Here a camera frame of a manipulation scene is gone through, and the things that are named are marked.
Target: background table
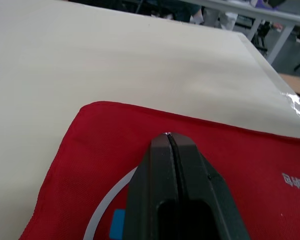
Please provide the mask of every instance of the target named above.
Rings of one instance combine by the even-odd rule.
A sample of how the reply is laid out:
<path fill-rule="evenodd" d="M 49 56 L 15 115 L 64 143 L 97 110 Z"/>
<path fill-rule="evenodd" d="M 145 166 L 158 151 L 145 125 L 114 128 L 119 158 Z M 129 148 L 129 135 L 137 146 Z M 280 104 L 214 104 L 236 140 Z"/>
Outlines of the background table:
<path fill-rule="evenodd" d="M 80 107 L 108 100 L 300 138 L 298 98 L 241 34 L 0 0 L 0 240 L 22 233 Z"/>
<path fill-rule="evenodd" d="M 182 0 L 188 3 L 194 3 L 202 5 L 212 9 L 218 9 L 224 12 L 233 12 L 242 16 L 255 18 L 253 26 L 247 36 L 249 40 L 252 40 L 262 20 L 280 23 L 284 26 L 277 42 L 270 50 L 269 55 L 266 57 L 270 64 L 278 55 L 279 51 L 283 47 L 286 39 L 290 35 L 295 25 L 300 26 L 300 15 L 283 13 L 280 11 L 272 11 L 268 9 L 255 8 L 250 5 L 249 2 L 238 1 L 224 1 L 224 0 Z"/>

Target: white ring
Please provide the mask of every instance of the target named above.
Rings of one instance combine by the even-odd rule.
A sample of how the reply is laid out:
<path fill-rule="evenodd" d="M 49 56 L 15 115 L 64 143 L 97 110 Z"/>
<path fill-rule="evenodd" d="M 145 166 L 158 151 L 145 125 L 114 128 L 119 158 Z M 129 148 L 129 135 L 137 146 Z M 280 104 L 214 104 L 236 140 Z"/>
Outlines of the white ring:
<path fill-rule="evenodd" d="M 102 215 L 104 214 L 106 208 L 111 203 L 111 201 L 115 198 L 115 196 L 128 184 L 135 172 L 136 168 L 131 170 L 128 174 L 126 174 L 121 180 L 119 180 L 111 190 L 105 195 L 100 204 L 95 209 L 88 226 L 86 227 L 85 234 L 83 240 L 93 240 L 95 230 L 101 220 Z"/>

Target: red bag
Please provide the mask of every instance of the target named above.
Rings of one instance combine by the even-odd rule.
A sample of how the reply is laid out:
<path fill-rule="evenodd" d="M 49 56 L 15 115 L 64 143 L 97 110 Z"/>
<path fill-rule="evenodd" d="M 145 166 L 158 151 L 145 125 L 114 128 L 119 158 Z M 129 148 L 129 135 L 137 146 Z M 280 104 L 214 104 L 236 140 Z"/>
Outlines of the red bag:
<path fill-rule="evenodd" d="M 115 102 L 81 108 L 21 240 L 82 240 L 105 195 L 165 132 L 190 137 L 224 177 L 252 240 L 300 240 L 300 139 Z M 126 198 L 127 186 L 106 208 L 95 240 L 109 239 Z"/>

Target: white tabletop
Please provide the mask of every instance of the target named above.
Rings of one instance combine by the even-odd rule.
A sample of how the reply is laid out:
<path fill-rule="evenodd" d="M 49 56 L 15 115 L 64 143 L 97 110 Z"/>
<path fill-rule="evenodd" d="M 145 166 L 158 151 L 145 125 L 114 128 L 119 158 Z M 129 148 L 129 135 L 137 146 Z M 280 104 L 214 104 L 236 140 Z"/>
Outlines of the white tabletop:
<path fill-rule="evenodd" d="M 0 0 L 0 240 L 22 233 L 83 105 L 116 101 L 300 138 L 294 97 L 241 34 L 56 0 Z"/>

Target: red fabric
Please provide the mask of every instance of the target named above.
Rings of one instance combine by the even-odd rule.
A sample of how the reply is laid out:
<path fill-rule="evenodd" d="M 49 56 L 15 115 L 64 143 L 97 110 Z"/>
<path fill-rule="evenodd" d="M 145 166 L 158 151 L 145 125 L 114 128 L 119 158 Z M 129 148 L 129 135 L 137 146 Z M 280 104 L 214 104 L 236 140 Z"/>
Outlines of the red fabric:
<path fill-rule="evenodd" d="M 41 187 L 21 240 L 81 240 L 105 194 L 164 132 L 186 135 L 225 178 L 252 240 L 300 240 L 300 139 L 280 137 L 114 102 L 81 108 Z M 94 239 L 109 239 L 111 202 Z"/>

